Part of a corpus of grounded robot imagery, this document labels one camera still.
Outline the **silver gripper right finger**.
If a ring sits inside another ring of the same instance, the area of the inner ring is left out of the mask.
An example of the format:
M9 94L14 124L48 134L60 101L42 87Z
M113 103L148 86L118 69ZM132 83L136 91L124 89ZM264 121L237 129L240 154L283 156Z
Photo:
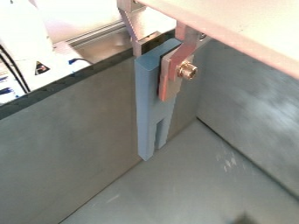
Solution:
M181 81L194 77L193 53L207 43L207 35L181 22L176 23L174 38L180 44L161 58L158 98L162 102L176 96Z

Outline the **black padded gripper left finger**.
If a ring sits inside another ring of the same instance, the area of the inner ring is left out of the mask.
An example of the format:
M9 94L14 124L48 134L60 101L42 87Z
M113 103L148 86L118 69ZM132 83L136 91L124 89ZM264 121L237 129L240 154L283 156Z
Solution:
M133 55L138 57L164 41L172 19L136 0L116 0L116 7L130 36Z

